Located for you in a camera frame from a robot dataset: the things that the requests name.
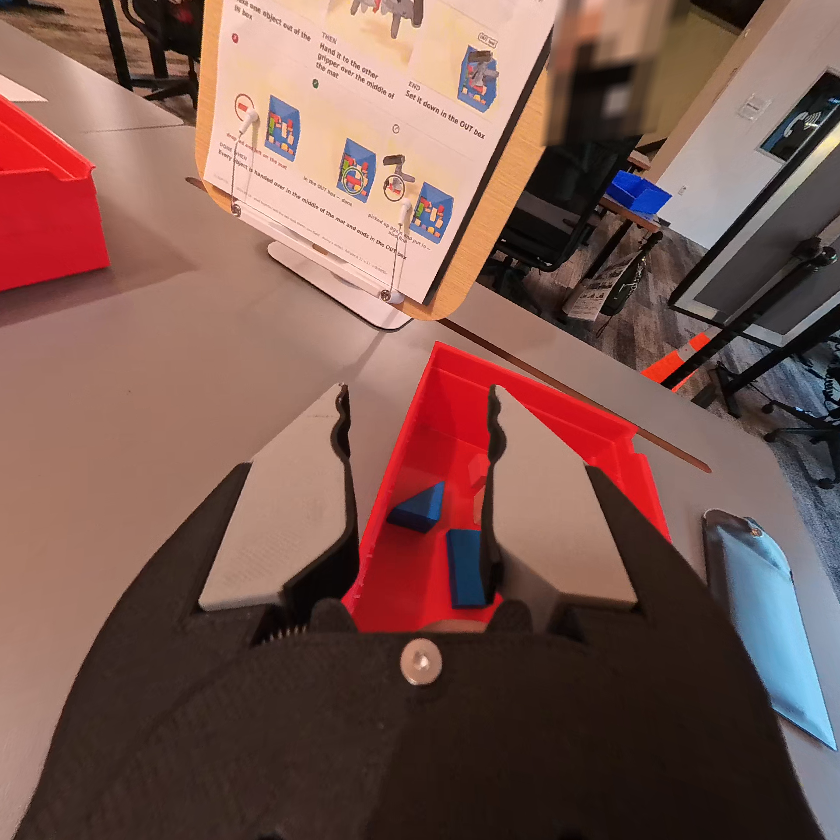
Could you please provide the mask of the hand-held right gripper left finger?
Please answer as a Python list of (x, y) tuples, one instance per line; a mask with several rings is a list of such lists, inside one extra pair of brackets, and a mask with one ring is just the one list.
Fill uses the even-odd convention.
[(340, 599), (360, 570), (350, 465), (350, 394), (342, 382), (251, 460), (198, 605), (275, 605), (310, 614)]

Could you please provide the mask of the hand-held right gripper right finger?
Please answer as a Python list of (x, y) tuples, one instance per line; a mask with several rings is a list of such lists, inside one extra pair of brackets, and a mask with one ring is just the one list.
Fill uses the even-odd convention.
[(486, 598), (628, 611), (637, 595), (584, 459), (501, 385), (488, 395), (479, 535)]

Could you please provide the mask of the blue rectangular block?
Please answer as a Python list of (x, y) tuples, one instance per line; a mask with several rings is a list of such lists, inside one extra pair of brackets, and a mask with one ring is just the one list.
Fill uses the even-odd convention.
[(447, 530), (446, 548), (451, 606), (458, 610), (488, 606), (480, 567), (480, 532)]

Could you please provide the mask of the red plastic bin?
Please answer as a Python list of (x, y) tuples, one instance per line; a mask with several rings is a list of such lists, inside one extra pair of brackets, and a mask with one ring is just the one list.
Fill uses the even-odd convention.
[[(637, 426), (587, 402), (436, 342), (417, 385), (360, 542), (360, 573), (343, 598), (364, 633), (407, 634), (441, 620), (486, 623), (501, 601), (458, 610), (450, 602), (446, 532), (478, 530), (467, 464), (487, 455), (491, 385), (510, 394), (601, 469), (666, 539), (668, 524), (646, 457), (635, 450)], [(439, 523), (421, 534), (387, 523), (394, 506), (443, 480)]]
[(1, 290), (110, 266), (94, 165), (1, 98)]

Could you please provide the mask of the blue triangular block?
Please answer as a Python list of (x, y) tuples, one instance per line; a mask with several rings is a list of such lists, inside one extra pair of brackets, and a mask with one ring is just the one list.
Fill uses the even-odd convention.
[(421, 534), (430, 532), (442, 517), (445, 487), (445, 482), (441, 480), (396, 504), (385, 521)]

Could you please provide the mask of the orange striped barrier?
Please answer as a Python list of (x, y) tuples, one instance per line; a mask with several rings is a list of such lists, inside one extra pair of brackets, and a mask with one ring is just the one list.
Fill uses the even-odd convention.
[(649, 365), (643, 371), (642, 376), (648, 378), (652, 382), (662, 384), (665, 379), (675, 373), (678, 368), (696, 352), (705, 348), (717, 331), (709, 328), (704, 332), (693, 336), (689, 341), (683, 344), (676, 350), (672, 350), (666, 356)]

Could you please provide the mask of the silver foil pouch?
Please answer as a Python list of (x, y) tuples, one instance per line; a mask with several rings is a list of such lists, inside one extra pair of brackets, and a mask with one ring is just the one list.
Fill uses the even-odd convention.
[(789, 561), (755, 520), (720, 509), (702, 518), (707, 586), (728, 614), (772, 708), (837, 750)]

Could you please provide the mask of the black hanging bag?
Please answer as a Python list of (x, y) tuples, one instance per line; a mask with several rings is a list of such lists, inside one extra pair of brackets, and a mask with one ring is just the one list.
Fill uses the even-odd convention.
[(651, 234), (637, 252), (581, 279), (562, 306), (567, 319), (593, 322), (599, 316), (612, 317), (623, 308), (627, 297), (641, 280), (650, 251), (661, 241), (663, 232)]

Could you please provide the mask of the black office chair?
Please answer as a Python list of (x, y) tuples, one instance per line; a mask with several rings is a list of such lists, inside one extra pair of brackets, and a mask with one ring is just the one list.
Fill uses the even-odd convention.
[(487, 259), (491, 289), (519, 286), (514, 297), (537, 313), (523, 278), (536, 269), (554, 272), (581, 247), (592, 216), (641, 136), (575, 141), (546, 148)]
[[(204, 1), (100, 1), (98, 5), (118, 84), (130, 91), (146, 89), (148, 93), (144, 97), (151, 102), (187, 96), (196, 110), (199, 93), (196, 64), (202, 54)], [(130, 71), (117, 7), (148, 43), (150, 75), (134, 75)], [(184, 76), (170, 75), (166, 64), (168, 53), (186, 58)]]

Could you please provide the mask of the small wooden side table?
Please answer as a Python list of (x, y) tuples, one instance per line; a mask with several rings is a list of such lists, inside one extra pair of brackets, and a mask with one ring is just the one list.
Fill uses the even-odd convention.
[(622, 223), (593, 259), (584, 274), (585, 279), (594, 278), (598, 274), (632, 227), (638, 227), (649, 234), (649, 237), (645, 240), (647, 245), (656, 246), (663, 236), (663, 225), (655, 215), (650, 216), (644, 213), (637, 213), (617, 203), (607, 195), (603, 195), (600, 198), (598, 207), (617, 216), (622, 220)]

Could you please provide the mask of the white page holder clip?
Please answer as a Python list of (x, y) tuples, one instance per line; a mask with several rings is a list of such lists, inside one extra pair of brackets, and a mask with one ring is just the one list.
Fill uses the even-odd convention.
[(257, 125), (259, 122), (259, 114), (253, 107), (248, 107), (245, 111), (245, 116), (241, 122), (241, 125), (238, 129), (238, 133), (236, 135), (236, 139), (234, 141), (233, 152), (232, 152), (232, 171), (230, 177), (230, 212), (236, 218), (241, 218), (242, 209), (238, 203), (238, 199), (235, 194), (235, 178), (237, 172), (237, 158), (238, 158), (238, 147), (241, 140), (245, 137), (245, 135)]
[(387, 287), (380, 292), (380, 299), (392, 306), (396, 306), (405, 300), (405, 295), (401, 292), (401, 281), (407, 260), (408, 234), (410, 233), (409, 228), (413, 215), (413, 203), (408, 198), (404, 198), (399, 202), (398, 207), (391, 278)]

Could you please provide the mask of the grey board on stand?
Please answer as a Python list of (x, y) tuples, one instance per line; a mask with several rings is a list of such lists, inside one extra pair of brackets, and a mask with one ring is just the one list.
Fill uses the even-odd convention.
[[(678, 312), (721, 327), (795, 266), (799, 244), (838, 223), (839, 149), (786, 164), (672, 292)], [(820, 269), (746, 331), (780, 348), (838, 304), (838, 263)]]

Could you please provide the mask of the blue plastic bin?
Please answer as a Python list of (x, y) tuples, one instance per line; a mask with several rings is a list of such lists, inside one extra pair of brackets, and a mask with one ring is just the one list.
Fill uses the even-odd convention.
[(629, 171), (615, 173), (610, 185), (605, 189), (605, 196), (609, 196), (629, 211), (645, 216), (658, 215), (672, 197), (656, 184)]

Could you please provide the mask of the blue phone sign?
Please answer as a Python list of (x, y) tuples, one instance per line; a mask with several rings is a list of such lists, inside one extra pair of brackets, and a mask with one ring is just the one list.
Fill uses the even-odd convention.
[(826, 70), (759, 146), (776, 161), (787, 162), (839, 107), (839, 74)]

